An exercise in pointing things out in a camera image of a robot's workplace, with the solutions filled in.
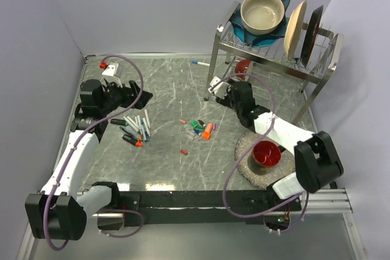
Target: beige bowl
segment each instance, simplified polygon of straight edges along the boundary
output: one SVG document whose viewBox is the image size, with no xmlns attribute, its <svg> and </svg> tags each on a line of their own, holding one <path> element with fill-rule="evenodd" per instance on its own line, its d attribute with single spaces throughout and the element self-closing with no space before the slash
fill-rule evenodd
<svg viewBox="0 0 390 260">
<path fill-rule="evenodd" d="M 244 0 L 241 19 L 245 29 L 254 35 L 271 33 L 285 15 L 281 0 Z"/>
</svg>

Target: gray placemat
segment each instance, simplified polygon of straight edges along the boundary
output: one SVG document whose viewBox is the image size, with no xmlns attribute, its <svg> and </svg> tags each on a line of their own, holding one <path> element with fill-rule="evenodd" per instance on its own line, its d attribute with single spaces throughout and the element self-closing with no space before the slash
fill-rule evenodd
<svg viewBox="0 0 390 260">
<path fill-rule="evenodd" d="M 235 151 L 234 151 L 234 159 L 235 161 L 253 144 L 256 140 L 259 140 L 260 134 L 254 133 L 252 131 L 245 132 L 237 141 Z M 294 155 L 289 153 L 287 150 L 282 153 L 282 158 L 278 165 L 273 167 L 268 174 L 265 175 L 257 175 L 253 173 L 248 167 L 248 157 L 250 152 L 243 158 L 243 160 L 238 165 L 238 171 L 241 175 L 248 180 L 251 184 L 260 189 L 266 189 L 267 186 L 272 184 L 273 182 L 291 174 L 295 171 L 295 159 Z"/>
</svg>

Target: floor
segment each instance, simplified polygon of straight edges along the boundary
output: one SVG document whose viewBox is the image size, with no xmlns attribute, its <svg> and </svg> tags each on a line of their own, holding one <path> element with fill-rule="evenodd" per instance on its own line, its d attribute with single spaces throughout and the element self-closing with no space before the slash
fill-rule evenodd
<svg viewBox="0 0 390 260">
<path fill-rule="evenodd" d="M 151 141 L 145 142 L 144 147 L 134 147 L 122 140 L 123 132 L 117 125 L 109 124 L 99 147 L 93 153 L 80 189 L 88 189 L 95 181 L 115 181 L 123 191 L 222 189 L 234 162 L 235 144 L 247 129 L 239 123 L 233 110 L 217 104 L 213 98 L 204 101 L 208 67 L 192 64 L 193 58 L 206 63 L 210 61 L 207 56 L 134 59 L 143 74 L 145 90 L 154 95 L 146 106 L 152 124 Z M 100 60 L 101 57 L 87 58 L 83 80 L 102 81 Z M 124 65 L 124 82 L 139 82 L 131 66 L 126 62 L 119 63 Z M 215 74 L 222 76 L 226 68 L 224 58 L 219 58 Z M 291 91 L 291 88 L 295 92 L 299 90 L 299 84 L 295 83 L 292 87 L 290 79 L 281 77 L 275 83 L 274 79 L 263 78 L 276 93 Z M 285 96 L 277 114 L 288 120 L 291 118 L 288 99 L 292 95 Z M 303 95 L 300 94 L 291 103 L 298 107 L 304 103 Z M 127 116 L 137 114 L 144 116 L 143 111 L 136 109 L 126 113 Z M 205 123 L 215 122 L 217 127 L 210 140 L 196 137 L 191 141 L 185 135 L 187 130 L 192 131 L 190 125 L 181 124 L 179 119 L 201 119 Z M 300 126 L 313 129 L 309 113 L 303 117 Z M 188 155 L 182 155 L 180 149 L 186 150 Z M 238 172 L 233 175 L 230 189 L 253 188 Z"/>
</svg>

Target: beige plate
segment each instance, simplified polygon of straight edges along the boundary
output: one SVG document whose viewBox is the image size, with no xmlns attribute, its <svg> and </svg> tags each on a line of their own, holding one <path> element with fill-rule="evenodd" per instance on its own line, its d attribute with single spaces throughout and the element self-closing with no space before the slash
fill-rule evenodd
<svg viewBox="0 0 390 260">
<path fill-rule="evenodd" d="M 294 56 L 295 49 L 299 42 L 300 31 L 303 26 L 303 19 L 305 17 L 307 1 L 304 0 L 297 6 L 291 14 L 288 21 L 285 40 L 283 42 L 283 48 L 285 49 L 288 60 L 291 60 Z"/>
</svg>

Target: red object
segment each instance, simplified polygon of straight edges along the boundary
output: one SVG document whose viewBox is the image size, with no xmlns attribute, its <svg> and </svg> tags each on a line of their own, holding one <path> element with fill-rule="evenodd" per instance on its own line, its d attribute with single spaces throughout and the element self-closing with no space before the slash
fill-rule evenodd
<svg viewBox="0 0 390 260">
<path fill-rule="evenodd" d="M 250 60 L 245 59 L 241 60 L 240 62 L 237 63 L 236 68 L 234 69 L 234 73 L 246 73 L 250 65 Z M 245 79 L 245 76 L 238 76 L 241 79 Z"/>
<path fill-rule="evenodd" d="M 282 157 L 278 146 L 271 141 L 260 141 L 253 149 L 255 160 L 261 166 L 276 166 Z"/>
<path fill-rule="evenodd" d="M 102 68 L 102 69 L 106 69 L 106 68 L 107 68 L 106 62 L 101 62 L 101 61 L 100 61 L 99 67 Z"/>
</svg>

